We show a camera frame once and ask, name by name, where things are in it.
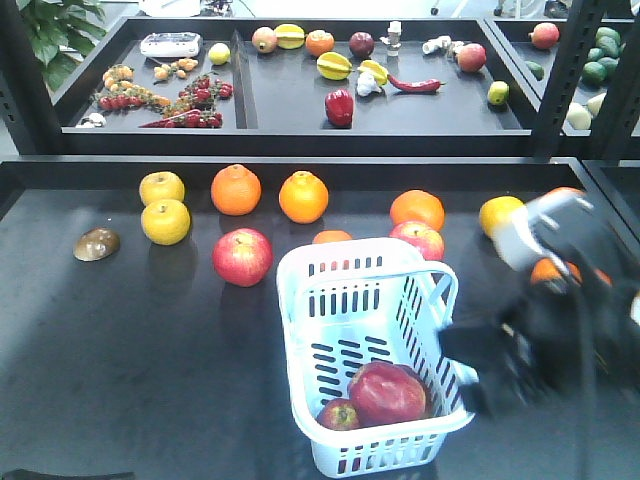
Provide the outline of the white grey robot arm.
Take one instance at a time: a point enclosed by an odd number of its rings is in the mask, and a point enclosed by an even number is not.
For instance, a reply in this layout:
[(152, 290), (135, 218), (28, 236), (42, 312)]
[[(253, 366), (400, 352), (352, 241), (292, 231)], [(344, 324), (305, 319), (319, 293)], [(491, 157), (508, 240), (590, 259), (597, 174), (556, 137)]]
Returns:
[(464, 251), (444, 354), (477, 372), (468, 410), (495, 416), (577, 390), (595, 376), (639, 386), (639, 257), (588, 195), (545, 194)]

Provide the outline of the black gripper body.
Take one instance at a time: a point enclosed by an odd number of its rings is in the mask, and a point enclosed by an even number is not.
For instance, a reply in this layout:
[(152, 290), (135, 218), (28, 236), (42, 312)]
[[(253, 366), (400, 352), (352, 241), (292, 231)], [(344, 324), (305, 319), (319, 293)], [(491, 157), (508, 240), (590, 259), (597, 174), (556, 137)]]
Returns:
[(591, 402), (599, 384), (639, 392), (639, 264), (579, 271), (531, 282), (496, 266), (463, 286), (438, 340), (478, 375), (462, 387), (468, 410), (498, 417), (556, 398)]

